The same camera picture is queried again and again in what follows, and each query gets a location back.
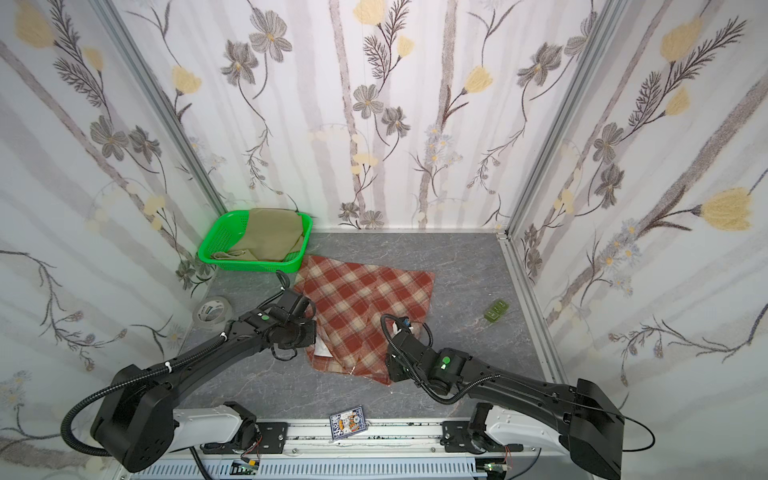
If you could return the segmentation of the red plaid skirt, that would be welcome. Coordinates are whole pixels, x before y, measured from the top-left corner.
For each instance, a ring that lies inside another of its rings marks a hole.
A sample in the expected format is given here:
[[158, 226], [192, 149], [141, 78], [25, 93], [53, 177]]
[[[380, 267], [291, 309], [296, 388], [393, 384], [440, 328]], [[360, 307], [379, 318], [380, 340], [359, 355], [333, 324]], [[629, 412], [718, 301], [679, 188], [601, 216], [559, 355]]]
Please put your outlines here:
[[317, 338], [306, 349], [313, 369], [390, 385], [384, 314], [406, 317], [418, 334], [426, 322], [435, 274], [350, 263], [316, 255], [303, 259], [296, 289], [317, 307]]

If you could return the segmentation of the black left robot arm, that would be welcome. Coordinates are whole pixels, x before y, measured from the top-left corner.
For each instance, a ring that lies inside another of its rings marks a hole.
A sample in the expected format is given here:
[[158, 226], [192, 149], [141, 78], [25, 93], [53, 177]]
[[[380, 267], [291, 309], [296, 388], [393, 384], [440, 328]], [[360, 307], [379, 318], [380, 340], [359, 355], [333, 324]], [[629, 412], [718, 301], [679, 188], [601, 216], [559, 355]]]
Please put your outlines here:
[[216, 453], [256, 450], [264, 435], [255, 414], [234, 401], [182, 410], [197, 388], [235, 363], [265, 350], [298, 351], [314, 344], [317, 307], [285, 288], [257, 308], [226, 322], [214, 338], [146, 369], [130, 365], [111, 384], [76, 403], [60, 435], [72, 450], [112, 457], [131, 473], [169, 452], [212, 446]]

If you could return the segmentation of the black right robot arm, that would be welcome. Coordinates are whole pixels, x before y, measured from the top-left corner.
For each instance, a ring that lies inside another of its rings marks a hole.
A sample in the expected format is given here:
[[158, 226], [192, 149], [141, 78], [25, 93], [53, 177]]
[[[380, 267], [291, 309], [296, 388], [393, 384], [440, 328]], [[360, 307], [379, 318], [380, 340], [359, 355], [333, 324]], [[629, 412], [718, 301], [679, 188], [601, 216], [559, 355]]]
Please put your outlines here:
[[387, 343], [386, 365], [393, 382], [409, 379], [432, 400], [452, 405], [465, 397], [483, 407], [500, 407], [526, 415], [557, 432], [572, 462], [603, 479], [619, 479], [624, 429], [632, 419], [623, 414], [595, 383], [580, 379], [572, 386], [548, 383], [506, 372], [453, 348], [433, 349], [434, 337], [424, 329], [422, 343], [406, 317], [384, 314], [380, 328]]

